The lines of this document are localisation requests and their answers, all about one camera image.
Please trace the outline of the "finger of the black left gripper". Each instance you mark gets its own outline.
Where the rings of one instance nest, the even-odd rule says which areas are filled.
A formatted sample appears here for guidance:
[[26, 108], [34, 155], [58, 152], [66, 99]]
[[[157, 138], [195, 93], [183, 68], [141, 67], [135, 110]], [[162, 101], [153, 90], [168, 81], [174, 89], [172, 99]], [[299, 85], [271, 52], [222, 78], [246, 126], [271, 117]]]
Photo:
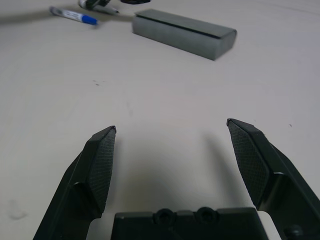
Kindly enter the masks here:
[[88, 7], [102, 6], [105, 7], [110, 0], [87, 0]]

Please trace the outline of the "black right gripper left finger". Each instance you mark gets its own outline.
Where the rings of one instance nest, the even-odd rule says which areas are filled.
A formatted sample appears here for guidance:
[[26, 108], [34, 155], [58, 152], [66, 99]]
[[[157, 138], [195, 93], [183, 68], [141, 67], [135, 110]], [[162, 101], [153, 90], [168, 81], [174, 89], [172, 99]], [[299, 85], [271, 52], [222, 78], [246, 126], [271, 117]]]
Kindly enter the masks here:
[[105, 211], [113, 171], [116, 127], [86, 142], [66, 169], [34, 235], [35, 240], [84, 240]]

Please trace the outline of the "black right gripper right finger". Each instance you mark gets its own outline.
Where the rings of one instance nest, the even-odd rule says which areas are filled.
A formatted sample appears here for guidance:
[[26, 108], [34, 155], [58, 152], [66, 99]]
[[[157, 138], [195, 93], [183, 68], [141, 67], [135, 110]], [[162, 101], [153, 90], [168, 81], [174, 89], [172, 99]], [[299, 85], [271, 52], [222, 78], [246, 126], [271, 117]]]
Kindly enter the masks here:
[[257, 211], [283, 240], [320, 238], [320, 200], [294, 164], [254, 125], [229, 118], [238, 169]]

